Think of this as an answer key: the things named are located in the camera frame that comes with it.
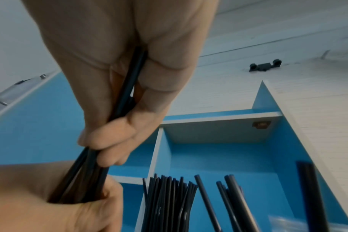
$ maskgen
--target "black bracket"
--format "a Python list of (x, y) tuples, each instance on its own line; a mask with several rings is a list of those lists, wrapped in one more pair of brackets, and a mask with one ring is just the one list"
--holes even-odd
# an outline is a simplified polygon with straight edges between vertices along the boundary
[(251, 64), (249, 66), (249, 71), (250, 72), (253, 72), (253, 71), (266, 72), (267, 70), (270, 70), (271, 68), (278, 68), (281, 65), (281, 61), (279, 59), (274, 60), (272, 63), (273, 65), (271, 65), (270, 63), (264, 63), (260, 65)]

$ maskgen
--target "hand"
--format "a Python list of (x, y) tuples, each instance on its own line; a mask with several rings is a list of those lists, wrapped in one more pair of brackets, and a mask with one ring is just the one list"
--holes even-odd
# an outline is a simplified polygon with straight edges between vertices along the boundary
[(0, 232), (118, 232), (123, 188), (108, 176), (103, 200), (50, 204), (46, 200), (71, 162), (0, 166)]
[[(79, 144), (98, 164), (123, 164), (160, 125), (191, 77), (218, 0), (23, 0), (85, 116)], [(136, 107), (108, 122), (136, 45), (148, 59)]]

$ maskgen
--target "plastic bag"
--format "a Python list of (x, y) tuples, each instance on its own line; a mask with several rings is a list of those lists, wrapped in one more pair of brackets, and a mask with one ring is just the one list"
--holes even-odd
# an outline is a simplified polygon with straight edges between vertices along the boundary
[[(306, 221), (270, 216), (272, 232), (308, 232)], [(330, 223), (330, 232), (348, 232), (348, 225)]]

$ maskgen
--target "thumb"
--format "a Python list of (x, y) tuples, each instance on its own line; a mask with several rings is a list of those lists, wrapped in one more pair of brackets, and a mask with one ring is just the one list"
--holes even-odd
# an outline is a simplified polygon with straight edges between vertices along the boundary
[(106, 228), (115, 215), (112, 198), (65, 206), (63, 212), (68, 214), (65, 231), (98, 232)]

